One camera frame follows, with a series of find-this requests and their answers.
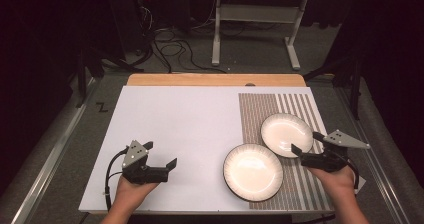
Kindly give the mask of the person's left hand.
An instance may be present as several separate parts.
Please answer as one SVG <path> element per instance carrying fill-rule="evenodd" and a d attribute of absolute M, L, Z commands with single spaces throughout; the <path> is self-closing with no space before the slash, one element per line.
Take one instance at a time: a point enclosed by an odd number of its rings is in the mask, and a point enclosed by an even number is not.
<path fill-rule="evenodd" d="M 109 213 L 117 214 L 119 217 L 130 216 L 157 186 L 158 183 L 133 184 L 120 177 Z"/>

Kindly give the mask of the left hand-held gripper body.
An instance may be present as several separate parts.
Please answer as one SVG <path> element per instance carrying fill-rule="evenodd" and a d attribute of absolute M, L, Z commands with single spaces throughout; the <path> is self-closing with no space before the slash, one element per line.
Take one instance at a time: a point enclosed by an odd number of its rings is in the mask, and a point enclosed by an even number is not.
<path fill-rule="evenodd" d="M 168 181 L 169 170 L 165 167 L 151 167 L 147 164 L 149 150 L 133 140 L 122 163 L 122 176 L 133 184 L 161 183 Z"/>

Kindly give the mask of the white board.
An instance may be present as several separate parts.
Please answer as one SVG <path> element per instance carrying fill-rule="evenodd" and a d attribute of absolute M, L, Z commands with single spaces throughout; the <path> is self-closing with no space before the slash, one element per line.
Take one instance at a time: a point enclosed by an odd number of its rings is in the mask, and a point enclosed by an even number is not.
<path fill-rule="evenodd" d="M 243 144 L 239 95 L 312 94 L 307 87 L 154 87 L 122 89 L 79 209 L 106 212 L 106 191 L 116 189 L 108 172 L 122 168 L 119 151 L 133 140 L 153 141 L 151 166 L 177 158 L 169 180 L 139 207 L 141 213 L 249 214 L 314 213 L 253 210 L 236 197 L 223 177 L 227 154 Z"/>

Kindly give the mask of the black device with red light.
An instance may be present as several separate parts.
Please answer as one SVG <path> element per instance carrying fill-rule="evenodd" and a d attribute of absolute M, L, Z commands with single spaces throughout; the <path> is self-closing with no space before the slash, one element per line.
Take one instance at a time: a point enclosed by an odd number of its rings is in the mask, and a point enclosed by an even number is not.
<path fill-rule="evenodd" d="M 109 0 L 124 54 L 145 50 L 160 24 L 190 30 L 190 0 Z"/>

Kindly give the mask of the person's right hand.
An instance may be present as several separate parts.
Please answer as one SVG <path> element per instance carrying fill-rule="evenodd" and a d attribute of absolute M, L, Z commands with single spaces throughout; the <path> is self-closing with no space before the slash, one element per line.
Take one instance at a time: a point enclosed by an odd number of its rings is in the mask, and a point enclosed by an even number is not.
<path fill-rule="evenodd" d="M 331 173 L 310 167 L 308 170 L 321 181 L 334 204 L 355 198 L 354 174 L 348 166 Z"/>

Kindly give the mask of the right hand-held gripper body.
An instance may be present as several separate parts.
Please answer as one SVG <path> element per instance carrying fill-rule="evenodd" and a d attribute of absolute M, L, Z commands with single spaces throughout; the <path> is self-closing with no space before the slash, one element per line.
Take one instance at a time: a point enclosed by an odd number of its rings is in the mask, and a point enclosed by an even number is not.
<path fill-rule="evenodd" d="M 360 141 L 340 130 L 324 135 L 323 151 L 319 154 L 302 152 L 300 162 L 302 166 L 321 169 L 326 172 L 339 171 L 352 165 L 348 157 L 348 149 L 370 149 L 368 143 Z"/>

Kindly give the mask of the wooden table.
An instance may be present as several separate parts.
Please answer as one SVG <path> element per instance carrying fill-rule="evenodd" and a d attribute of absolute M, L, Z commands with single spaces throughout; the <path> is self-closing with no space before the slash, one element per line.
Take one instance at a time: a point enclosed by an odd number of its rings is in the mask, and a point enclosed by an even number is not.
<path fill-rule="evenodd" d="M 299 74 L 132 74 L 127 84 L 129 86 L 306 86 Z"/>

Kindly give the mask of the black metal stand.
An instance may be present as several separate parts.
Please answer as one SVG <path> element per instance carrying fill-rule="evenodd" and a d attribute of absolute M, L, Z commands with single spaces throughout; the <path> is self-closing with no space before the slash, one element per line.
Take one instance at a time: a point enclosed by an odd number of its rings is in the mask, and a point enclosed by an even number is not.
<path fill-rule="evenodd" d="M 349 108 L 353 117 L 358 120 L 358 102 L 360 97 L 362 61 L 359 57 L 347 56 L 339 60 L 329 62 L 323 66 L 305 74 L 305 81 L 315 77 L 330 74 L 334 75 L 332 83 L 335 87 L 350 87 Z"/>
<path fill-rule="evenodd" d="M 119 68 L 132 73 L 143 73 L 144 70 L 131 66 L 123 60 L 113 57 L 101 50 L 88 46 L 80 49 L 77 57 L 77 83 L 79 100 L 77 108 L 80 108 L 88 98 L 88 84 L 86 71 L 89 71 L 92 78 L 103 78 L 104 69 L 101 61 L 106 60 L 115 64 Z"/>

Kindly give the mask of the white metal frame desk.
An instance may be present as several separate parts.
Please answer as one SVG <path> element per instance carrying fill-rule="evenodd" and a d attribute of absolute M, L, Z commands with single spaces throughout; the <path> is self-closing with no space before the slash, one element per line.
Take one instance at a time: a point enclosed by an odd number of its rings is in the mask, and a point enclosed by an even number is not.
<path fill-rule="evenodd" d="M 292 31 L 283 41 L 293 70 L 299 70 L 300 64 L 294 42 L 303 19 L 308 0 L 299 0 L 293 5 L 274 4 L 222 4 L 215 0 L 215 27 L 211 63 L 220 64 L 221 57 L 221 23 L 223 21 L 258 22 L 272 24 L 290 24 Z"/>

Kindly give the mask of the brown white striped placemat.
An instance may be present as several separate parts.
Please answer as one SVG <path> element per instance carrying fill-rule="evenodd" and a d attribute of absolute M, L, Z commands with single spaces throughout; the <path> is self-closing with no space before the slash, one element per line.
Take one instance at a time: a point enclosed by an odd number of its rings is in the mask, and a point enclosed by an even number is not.
<path fill-rule="evenodd" d="M 304 120 L 313 131 L 327 131 L 312 94 L 249 94 L 239 95 L 242 136 L 244 143 L 265 143 L 261 126 L 276 113 L 293 114 Z M 283 168 L 280 190 L 270 199 L 250 202 L 253 210 L 282 210 L 294 212 L 332 212 L 333 206 L 321 182 L 297 158 L 279 158 Z"/>

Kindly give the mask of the white plate with dark rim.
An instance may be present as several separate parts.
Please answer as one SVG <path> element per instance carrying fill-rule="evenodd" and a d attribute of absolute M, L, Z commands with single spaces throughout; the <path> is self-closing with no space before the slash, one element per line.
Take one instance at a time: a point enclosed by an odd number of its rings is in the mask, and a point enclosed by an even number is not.
<path fill-rule="evenodd" d="M 285 158 L 296 158 L 291 151 L 292 144 L 302 152 L 309 152 L 313 145 L 309 125 L 299 117 L 286 113 L 267 117 L 261 126 L 261 136 L 270 150 Z"/>
<path fill-rule="evenodd" d="M 280 160 L 269 149 L 257 144 L 233 148 L 223 164 L 223 177 L 239 198 L 262 202 L 275 196 L 283 183 Z"/>

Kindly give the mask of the aluminium floor rail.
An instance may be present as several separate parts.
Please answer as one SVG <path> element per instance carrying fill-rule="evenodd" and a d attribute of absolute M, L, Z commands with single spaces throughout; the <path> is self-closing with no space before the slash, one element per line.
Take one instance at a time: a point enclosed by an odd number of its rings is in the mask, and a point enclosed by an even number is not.
<path fill-rule="evenodd" d="M 11 201 L 17 201 L 9 224 L 26 224 L 30 220 L 69 146 L 69 139 L 86 109 L 86 101 L 98 84 L 99 78 L 91 77 L 86 80 L 85 97 L 80 91 L 72 94 L 25 160 L 8 188 Z"/>
<path fill-rule="evenodd" d="M 360 123 L 360 120 L 352 114 L 350 109 L 349 95 L 344 89 L 340 88 L 336 88 L 335 92 L 338 98 L 341 100 L 342 106 L 347 112 L 358 139 L 363 142 L 369 142 L 365 133 L 365 129 Z M 374 147 L 371 147 L 370 149 L 363 149 L 362 155 L 366 159 L 366 163 L 373 175 L 379 192 L 382 195 L 386 207 L 388 208 L 395 224 L 410 224 L 409 218 L 407 217 L 404 208 L 398 199 L 395 189 L 391 181 L 388 179 L 388 176 L 386 175 L 380 161 L 378 160 Z"/>

